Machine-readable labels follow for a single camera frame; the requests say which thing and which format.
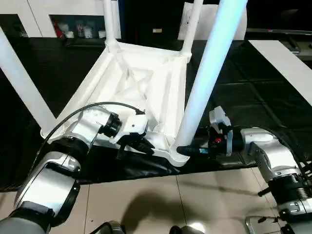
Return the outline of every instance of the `black cable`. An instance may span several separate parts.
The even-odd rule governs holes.
[[[95,103],[92,103],[92,104],[89,104],[89,105],[86,105],[86,106],[83,106],[81,108],[79,108],[78,110],[75,110],[74,112],[72,112],[70,115],[68,115],[65,119],[63,119],[54,129],[52,129],[52,131],[49,133],[49,135],[44,139],[43,143],[41,144],[38,152],[37,152],[37,155],[35,157],[35,160],[30,168],[30,171],[29,173],[32,172],[35,164],[36,164],[36,161],[43,149],[43,147],[45,146],[45,144],[48,142],[48,140],[50,139],[50,137],[56,132],[57,129],[59,129],[67,120],[69,120],[71,117],[73,117],[74,115],[78,114],[79,112],[81,111],[84,111],[88,108],[91,108],[91,107],[94,107],[94,106],[100,106],[100,105],[118,105],[118,106],[124,106],[124,107],[128,107],[130,109],[133,109],[136,111],[136,114],[137,115],[143,115],[145,114],[144,111],[141,111],[140,109],[134,107],[134,106],[131,106],[131,105],[128,105],[128,104],[125,104],[125,103],[121,103],[121,102],[114,102],[114,101],[102,101],[102,102],[95,102]]]
[[[279,137],[278,135],[276,135],[276,133],[273,133],[275,136],[277,136],[277,138],[282,142],[283,145],[285,145],[291,152],[295,162],[297,163],[298,165],[298,168],[302,174],[302,176],[305,178],[305,179],[308,179],[307,177],[307,174],[306,174],[306,171],[303,169],[303,167],[301,166],[301,163],[302,162],[307,168],[309,168],[311,171],[312,171],[312,167],[310,164],[308,164],[307,160],[301,156],[301,154],[295,154],[295,152],[291,149],[291,147],[289,146],[289,144],[284,141],[281,137]]]
[[[94,229],[92,232],[90,232],[89,234],[96,234],[99,230],[101,230],[104,226],[108,226],[109,229],[111,230],[111,233],[113,233],[113,230],[112,230],[112,226],[109,222],[105,222],[105,223],[102,223],[101,225],[99,225],[96,229]]]

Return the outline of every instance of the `red object on shelf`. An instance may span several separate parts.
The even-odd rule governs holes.
[[[64,39],[65,36],[64,36],[62,30],[60,30],[58,23],[55,20],[52,20],[52,24],[53,24],[53,27],[54,27],[54,30],[55,30],[57,37],[60,39]]]

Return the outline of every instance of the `white pipe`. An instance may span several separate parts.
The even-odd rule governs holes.
[[[182,56],[188,57],[187,62],[190,61],[191,56],[192,56],[191,49],[192,49],[192,45],[193,45],[193,41],[194,41],[196,28],[197,28],[197,24],[199,21],[199,16],[200,16],[200,11],[201,11],[201,6],[203,5],[203,1],[204,0],[194,0],[190,22],[189,22],[189,25],[187,27],[187,31],[186,31],[182,50],[180,51],[180,54]]]
[[[115,39],[114,33],[114,20],[113,20],[113,11],[112,11],[112,1],[103,0],[104,7],[104,23],[106,31],[106,41],[107,45],[115,44],[117,41]]]
[[[176,148],[189,145],[194,138],[246,3],[247,0],[220,1],[176,140],[171,148],[172,157],[177,161],[186,162],[189,159],[178,154]]]
[[[30,79],[0,27],[0,67],[42,131],[50,131],[56,119]]]

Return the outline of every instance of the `floor tile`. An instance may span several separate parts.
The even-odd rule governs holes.
[[[16,192],[0,193],[0,219],[8,217],[13,211]]]
[[[75,233],[84,234],[87,212],[89,185],[82,185],[75,205],[65,223],[52,228],[50,234]]]
[[[249,215],[274,216],[251,169],[179,175],[187,224],[202,222],[207,233],[246,233]],[[278,224],[257,225],[258,233],[279,231]]]
[[[254,175],[255,175],[255,177],[256,177],[256,179],[257,179],[257,181],[258,181],[258,183],[259,183],[259,185],[261,187],[261,190],[266,189],[268,187],[268,184],[265,182],[265,180],[262,177],[261,172],[259,171],[259,169],[257,167],[254,167],[254,168],[252,168],[252,171],[253,171],[253,173],[254,173]],[[265,198],[268,201],[268,203],[269,203],[269,205],[270,205],[270,207],[271,207],[275,217],[278,217],[279,214],[278,214],[278,210],[277,210],[277,203],[276,203],[273,195],[271,193],[267,193],[267,194],[265,194]],[[283,227],[287,223],[282,221],[282,220],[280,220],[278,222],[278,224],[279,224],[280,227]]]
[[[167,234],[185,219],[175,176],[90,185],[86,231],[114,220],[127,234]]]

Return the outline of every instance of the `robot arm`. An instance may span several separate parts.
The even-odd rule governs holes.
[[[15,210],[0,221],[0,233],[45,234],[65,222],[80,190],[75,180],[80,164],[97,135],[152,154],[153,146],[144,138],[146,130],[144,114],[121,122],[118,115],[100,106],[81,112],[24,181],[15,198]]]
[[[278,138],[260,128],[232,128],[229,118],[221,107],[209,113],[208,148],[178,147],[177,151],[187,156],[230,156],[233,152],[252,157],[257,162],[264,180],[268,183],[265,193],[271,192],[277,203],[282,220],[287,225],[286,233],[305,234],[312,229],[312,182],[299,169],[289,148]]]

